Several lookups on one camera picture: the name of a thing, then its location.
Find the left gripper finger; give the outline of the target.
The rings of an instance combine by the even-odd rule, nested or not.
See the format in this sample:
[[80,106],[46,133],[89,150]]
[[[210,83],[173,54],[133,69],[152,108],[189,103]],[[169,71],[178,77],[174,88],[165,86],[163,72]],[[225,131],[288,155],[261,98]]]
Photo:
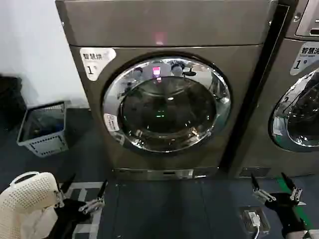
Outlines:
[[68,192],[71,184],[75,179],[76,174],[72,174],[70,178],[68,178],[63,183],[56,183],[57,184],[57,191],[54,191],[56,202],[54,204],[55,208],[62,208],[64,207],[64,199],[66,198],[65,195]]
[[105,194],[107,185],[108,185],[108,180],[105,180],[102,186],[100,187],[97,197],[85,203],[84,206],[80,207],[79,212],[82,212],[83,214],[92,214],[102,209],[105,205],[104,194]]

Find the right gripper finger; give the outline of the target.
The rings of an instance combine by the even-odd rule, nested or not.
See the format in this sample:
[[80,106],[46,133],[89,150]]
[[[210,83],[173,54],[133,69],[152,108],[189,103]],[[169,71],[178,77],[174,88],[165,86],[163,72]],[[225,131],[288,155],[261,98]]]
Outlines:
[[259,201],[261,201],[262,203],[276,201],[276,197],[272,196],[270,193],[260,188],[259,183],[253,174],[251,174],[251,180],[253,186],[253,195]]
[[300,206],[303,202],[300,200],[301,194],[302,194],[302,188],[297,187],[293,180],[288,177],[284,172],[281,173],[281,176],[287,185],[288,189],[290,190],[289,199],[292,201],[295,205]]

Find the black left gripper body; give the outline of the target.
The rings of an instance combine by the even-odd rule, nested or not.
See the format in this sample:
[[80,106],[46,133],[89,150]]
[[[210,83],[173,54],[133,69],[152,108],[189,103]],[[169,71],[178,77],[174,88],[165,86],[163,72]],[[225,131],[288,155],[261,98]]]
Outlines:
[[65,199],[64,207],[58,208],[56,222],[56,239],[71,239],[76,226],[86,221],[86,214],[79,209],[86,205],[85,202]]

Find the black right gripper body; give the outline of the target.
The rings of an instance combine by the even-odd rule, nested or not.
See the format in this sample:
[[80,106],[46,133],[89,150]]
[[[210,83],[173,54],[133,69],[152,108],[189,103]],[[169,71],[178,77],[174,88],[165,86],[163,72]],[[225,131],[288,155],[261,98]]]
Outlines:
[[295,212],[298,202],[290,199],[288,193],[272,193],[275,200],[267,200],[265,206],[276,212],[282,224],[283,231],[305,231],[305,222]]

